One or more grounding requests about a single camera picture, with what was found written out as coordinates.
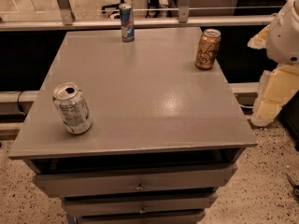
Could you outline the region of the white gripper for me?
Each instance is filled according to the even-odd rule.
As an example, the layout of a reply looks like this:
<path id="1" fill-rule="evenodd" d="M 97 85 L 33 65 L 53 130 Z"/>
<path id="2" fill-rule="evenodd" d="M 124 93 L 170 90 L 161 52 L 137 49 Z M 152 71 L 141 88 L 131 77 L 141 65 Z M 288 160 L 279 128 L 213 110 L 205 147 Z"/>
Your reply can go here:
<path id="1" fill-rule="evenodd" d="M 288 0 L 270 25 L 248 42 L 252 49 L 265 49 L 269 59 L 279 63 L 272 72 L 263 71 L 251 122 L 265 127 L 299 91 L 299 0 Z"/>

